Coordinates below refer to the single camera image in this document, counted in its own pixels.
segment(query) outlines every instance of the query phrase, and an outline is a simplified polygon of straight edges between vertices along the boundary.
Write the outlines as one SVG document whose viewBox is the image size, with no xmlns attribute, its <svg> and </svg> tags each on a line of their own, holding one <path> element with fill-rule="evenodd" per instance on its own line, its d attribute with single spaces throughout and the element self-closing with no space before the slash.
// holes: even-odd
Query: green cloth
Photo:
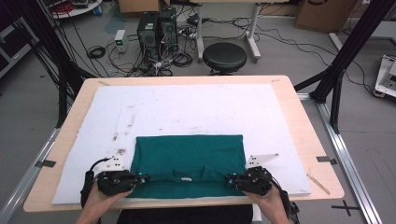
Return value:
<svg viewBox="0 0 396 224">
<path fill-rule="evenodd" d="M 131 171 L 151 175 L 130 197 L 183 199 L 242 196 L 224 176 L 243 173 L 242 135 L 169 135 L 136 137 Z"/>
</svg>

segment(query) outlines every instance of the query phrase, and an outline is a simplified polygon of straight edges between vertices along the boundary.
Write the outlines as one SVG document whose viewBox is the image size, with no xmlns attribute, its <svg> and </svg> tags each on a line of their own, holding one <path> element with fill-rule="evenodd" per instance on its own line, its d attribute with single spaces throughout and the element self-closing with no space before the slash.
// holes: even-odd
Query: chair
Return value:
<svg viewBox="0 0 396 224">
<path fill-rule="evenodd" d="M 236 72 L 245 65 L 247 57 L 241 47 L 231 43 L 210 45 L 203 55 L 205 64 L 211 68 L 210 76 L 230 76 L 231 72 Z"/>
</svg>

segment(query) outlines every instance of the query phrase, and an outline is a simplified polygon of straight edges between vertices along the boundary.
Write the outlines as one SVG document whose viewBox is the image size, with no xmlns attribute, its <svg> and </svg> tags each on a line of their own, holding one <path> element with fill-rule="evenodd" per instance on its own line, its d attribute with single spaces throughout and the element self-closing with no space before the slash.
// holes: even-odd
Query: cardboard box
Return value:
<svg viewBox="0 0 396 224">
<path fill-rule="evenodd" d="M 120 12 L 161 11 L 163 2 L 170 5 L 170 0 L 120 0 Z"/>
<path fill-rule="evenodd" d="M 304 0 L 296 18 L 300 29 L 339 33 L 361 0 Z"/>
</svg>

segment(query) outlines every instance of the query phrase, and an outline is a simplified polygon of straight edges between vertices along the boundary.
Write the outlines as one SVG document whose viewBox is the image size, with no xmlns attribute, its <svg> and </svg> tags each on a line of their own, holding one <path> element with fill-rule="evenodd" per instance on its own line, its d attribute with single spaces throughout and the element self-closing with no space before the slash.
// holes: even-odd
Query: green towel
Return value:
<svg viewBox="0 0 396 224">
<path fill-rule="evenodd" d="M 151 175 L 130 197 L 183 199 L 242 196 L 224 176 L 243 173 L 242 135 L 169 135 L 136 137 L 131 171 Z"/>
</svg>

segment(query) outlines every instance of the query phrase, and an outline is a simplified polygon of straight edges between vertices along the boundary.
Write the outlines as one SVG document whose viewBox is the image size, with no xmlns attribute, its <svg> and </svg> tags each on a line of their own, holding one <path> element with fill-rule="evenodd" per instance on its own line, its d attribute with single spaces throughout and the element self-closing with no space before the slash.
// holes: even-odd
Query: computer tower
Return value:
<svg viewBox="0 0 396 224">
<path fill-rule="evenodd" d="M 159 23 L 161 25 L 160 39 L 164 43 L 162 50 L 168 49 L 172 51 L 178 50 L 177 45 L 177 14 L 174 7 L 163 8 L 159 15 Z"/>
<path fill-rule="evenodd" d="M 137 37 L 143 54 L 144 63 L 156 63 L 161 60 L 158 51 L 161 40 L 158 27 L 158 15 L 156 11 L 143 12 L 137 26 Z"/>
</svg>

